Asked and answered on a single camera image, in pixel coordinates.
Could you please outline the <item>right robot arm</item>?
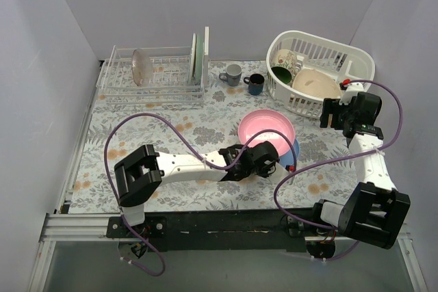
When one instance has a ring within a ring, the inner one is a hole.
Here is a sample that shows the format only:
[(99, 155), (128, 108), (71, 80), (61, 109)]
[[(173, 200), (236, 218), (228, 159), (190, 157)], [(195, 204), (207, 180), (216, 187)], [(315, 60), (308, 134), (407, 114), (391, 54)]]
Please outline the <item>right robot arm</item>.
[(396, 189), (378, 151), (383, 132), (374, 122), (381, 106), (381, 98), (367, 92), (358, 92), (347, 104), (324, 99), (320, 126), (342, 131), (348, 149), (357, 155), (358, 184), (345, 204), (328, 200), (315, 204), (317, 214), (309, 219), (315, 234), (322, 236), (336, 227), (345, 237), (384, 249), (393, 246), (411, 202)]

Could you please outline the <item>pink plate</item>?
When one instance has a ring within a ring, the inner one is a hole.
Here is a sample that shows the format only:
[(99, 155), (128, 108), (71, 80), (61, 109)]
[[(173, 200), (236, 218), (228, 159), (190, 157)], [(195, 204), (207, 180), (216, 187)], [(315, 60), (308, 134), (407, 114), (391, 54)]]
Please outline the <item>pink plate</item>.
[[(296, 132), (290, 120), (280, 112), (271, 109), (258, 109), (246, 114), (238, 125), (237, 135), (240, 142), (245, 144), (254, 134), (265, 130), (278, 131), (292, 144), (295, 142)], [(276, 148), (279, 156), (290, 151), (289, 144), (277, 133), (262, 133), (249, 146), (254, 147), (261, 142), (270, 142)]]

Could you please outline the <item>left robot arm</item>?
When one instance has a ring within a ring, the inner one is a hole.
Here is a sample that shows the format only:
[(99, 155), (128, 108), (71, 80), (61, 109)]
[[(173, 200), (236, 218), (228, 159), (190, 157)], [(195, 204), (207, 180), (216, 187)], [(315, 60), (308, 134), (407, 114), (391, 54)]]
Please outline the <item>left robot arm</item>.
[(251, 175), (267, 178), (275, 172), (279, 155), (270, 142), (243, 149), (241, 144), (204, 155), (157, 152), (153, 145), (139, 147), (114, 166), (124, 219), (122, 229), (139, 237), (146, 228), (144, 203), (160, 185), (184, 181), (241, 181)]

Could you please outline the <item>blue plate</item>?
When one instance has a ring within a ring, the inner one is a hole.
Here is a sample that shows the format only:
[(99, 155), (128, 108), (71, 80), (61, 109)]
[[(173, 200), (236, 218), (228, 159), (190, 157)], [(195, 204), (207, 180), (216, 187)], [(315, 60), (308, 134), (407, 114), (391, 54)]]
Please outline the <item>blue plate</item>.
[[(298, 143), (298, 140), (295, 139), (294, 143), (293, 143), (293, 148), (294, 148), (294, 152), (295, 152), (295, 156), (296, 156), (296, 160), (298, 160), (299, 158), (299, 153), (300, 153), (300, 146)], [(287, 166), (291, 166), (294, 164), (294, 156), (292, 154), (292, 151), (289, 149), (287, 153), (285, 153), (284, 155), (279, 157), (279, 163), (286, 168)]]

